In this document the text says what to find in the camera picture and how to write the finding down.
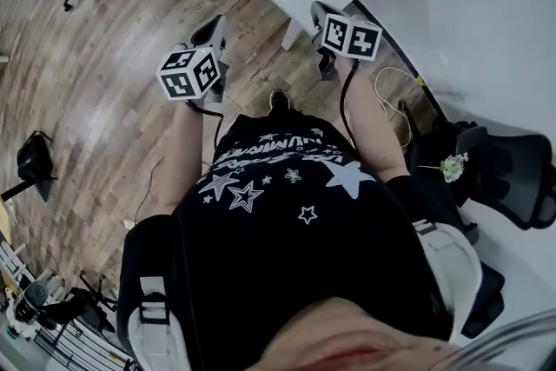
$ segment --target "black bag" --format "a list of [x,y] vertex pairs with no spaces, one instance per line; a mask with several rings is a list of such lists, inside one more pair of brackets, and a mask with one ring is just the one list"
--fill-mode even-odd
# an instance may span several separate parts
[[50,174],[54,166],[42,131],[34,131],[17,152],[17,174],[24,181],[42,182],[56,179]]

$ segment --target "white cable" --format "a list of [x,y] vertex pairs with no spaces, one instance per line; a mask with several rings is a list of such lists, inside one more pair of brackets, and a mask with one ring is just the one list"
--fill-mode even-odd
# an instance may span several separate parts
[[381,74],[386,70],[399,71],[400,73],[403,73],[407,77],[411,77],[414,81],[417,81],[417,79],[415,79],[415,77],[413,75],[411,75],[410,73],[407,73],[407,71],[396,68],[396,67],[384,67],[381,71],[379,71],[379,74],[376,75],[376,78],[374,79],[374,93],[379,98],[379,103],[381,103],[382,109],[384,109],[384,115],[386,116],[386,118],[388,118],[388,112],[387,112],[386,107],[384,106],[384,104],[386,104],[388,107],[390,107],[398,115],[402,115],[407,122],[407,129],[409,130],[409,139],[407,140],[407,143],[405,145],[401,146],[404,149],[405,147],[407,147],[409,145],[409,143],[413,139],[413,135],[412,135],[412,131],[411,131],[411,123],[409,122],[409,118],[407,117],[407,115],[405,113],[399,111],[391,103],[389,103],[384,97],[382,97],[381,94],[378,91],[378,88],[377,88],[377,84],[379,82],[379,77],[381,77]]

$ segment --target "black cable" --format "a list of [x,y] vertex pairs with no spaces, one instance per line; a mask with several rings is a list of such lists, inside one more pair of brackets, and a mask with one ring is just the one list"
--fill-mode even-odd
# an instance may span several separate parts
[[[215,111],[210,111],[210,110],[205,110],[202,109],[201,107],[199,107],[198,105],[196,105],[195,103],[192,103],[191,101],[186,101],[185,102],[191,109],[193,109],[194,111],[201,113],[203,115],[207,115],[207,116],[216,116],[219,117],[220,120],[218,121],[218,125],[216,126],[216,132],[215,132],[215,140],[214,140],[214,144],[215,144],[215,151],[216,151],[216,147],[218,145],[218,134],[220,133],[220,127],[222,126],[222,121],[224,120],[224,115],[222,113],[217,113]],[[163,159],[161,159],[159,162],[157,162],[155,164],[155,167],[153,167],[153,169],[150,171],[150,179],[149,179],[149,187],[147,188],[147,193],[145,194],[145,197],[142,199],[141,204],[139,204],[139,207],[137,208],[136,211],[136,215],[133,218],[133,223],[136,225],[137,224],[137,215],[139,215],[139,211],[141,210],[141,207],[143,206],[143,204],[147,201],[147,198],[149,196],[150,190],[153,187],[153,174],[155,173],[155,169],[160,165],[160,163],[163,161]]]
[[191,101],[186,101],[185,103],[191,109],[196,111],[197,113],[201,113],[201,114],[207,115],[207,116],[215,116],[215,117],[220,118],[220,120],[218,121],[218,125],[216,126],[215,140],[214,140],[215,152],[216,152],[216,147],[218,147],[218,134],[220,133],[220,127],[222,126],[222,121],[224,120],[224,115],[222,113],[218,113],[216,111],[210,111],[210,110],[202,109],[197,104],[192,103]]
[[143,206],[143,204],[147,201],[147,197],[149,196],[150,190],[153,187],[153,175],[155,174],[155,170],[156,168],[160,165],[160,163],[164,161],[164,158],[160,159],[156,164],[155,167],[152,168],[152,170],[150,171],[150,179],[149,179],[149,188],[147,189],[147,193],[145,194],[145,197],[142,199],[141,204],[139,204],[139,207],[137,208],[136,211],[136,215],[133,218],[133,223],[135,225],[137,225],[137,215],[139,214],[139,210],[141,210],[141,207]]
[[355,72],[357,71],[357,69],[359,69],[359,60],[356,60],[354,62],[354,65],[351,68],[351,71],[349,72],[349,75],[347,75],[346,82],[344,82],[344,86],[341,89],[341,95],[340,95],[341,120],[344,122],[344,125],[346,126],[346,130],[349,134],[349,137],[351,138],[352,143],[354,144],[355,150],[357,150],[357,143],[355,142],[354,134],[351,132],[351,129],[349,128],[348,120],[346,119],[345,105],[346,105],[346,94],[347,94],[348,89],[349,89],[349,84],[351,83],[352,79],[354,78],[354,75],[355,75]]

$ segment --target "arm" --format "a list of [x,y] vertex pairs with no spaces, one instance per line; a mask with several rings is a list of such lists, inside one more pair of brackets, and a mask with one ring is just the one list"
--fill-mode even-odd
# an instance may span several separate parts
[[159,215],[171,215],[202,174],[202,115],[178,103],[158,186]]
[[[354,61],[337,56],[335,67],[342,85]],[[400,143],[384,116],[384,110],[367,76],[356,73],[346,94],[346,109],[351,117],[351,130],[363,161],[374,169],[382,181],[408,176]]]

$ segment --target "shoe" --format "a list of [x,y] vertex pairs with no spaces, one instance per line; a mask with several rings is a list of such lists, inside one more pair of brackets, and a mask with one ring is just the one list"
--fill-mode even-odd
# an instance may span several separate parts
[[279,109],[291,109],[292,103],[289,100],[289,96],[283,89],[276,89],[270,93],[270,109],[273,110],[275,107]]

